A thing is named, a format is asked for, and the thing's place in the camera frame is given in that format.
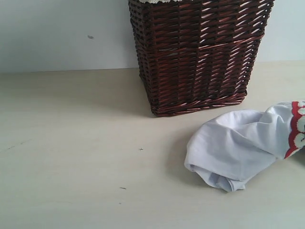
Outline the white t-shirt red lettering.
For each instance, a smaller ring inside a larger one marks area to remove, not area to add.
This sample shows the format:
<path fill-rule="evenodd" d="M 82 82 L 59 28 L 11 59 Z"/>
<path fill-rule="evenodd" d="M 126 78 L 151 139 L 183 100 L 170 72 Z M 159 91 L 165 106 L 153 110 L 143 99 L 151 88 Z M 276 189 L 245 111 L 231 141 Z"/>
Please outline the white t-shirt red lettering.
<path fill-rule="evenodd" d="M 187 144 L 184 165 L 207 185 L 232 192 L 304 146 L 305 103 L 283 102 L 264 112 L 231 111 L 204 123 Z"/>

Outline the dark brown wicker basket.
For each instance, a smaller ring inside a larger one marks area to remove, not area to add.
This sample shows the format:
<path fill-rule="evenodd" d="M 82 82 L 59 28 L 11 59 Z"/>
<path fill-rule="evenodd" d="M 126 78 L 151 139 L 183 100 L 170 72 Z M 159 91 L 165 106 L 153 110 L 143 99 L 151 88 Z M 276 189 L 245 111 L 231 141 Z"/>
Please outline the dark brown wicker basket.
<path fill-rule="evenodd" d="M 140 78 L 155 116 L 238 105 L 271 0 L 128 2 Z"/>

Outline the white lace basket liner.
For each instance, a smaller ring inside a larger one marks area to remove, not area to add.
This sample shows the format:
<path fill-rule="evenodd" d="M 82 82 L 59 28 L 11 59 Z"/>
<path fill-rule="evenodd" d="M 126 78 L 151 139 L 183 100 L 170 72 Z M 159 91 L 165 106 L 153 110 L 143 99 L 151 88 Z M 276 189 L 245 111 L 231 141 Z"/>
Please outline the white lace basket liner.
<path fill-rule="evenodd" d="M 180 2 L 182 0 L 139 0 L 141 3 L 157 4 L 157 3 L 168 3 L 168 2 Z"/>

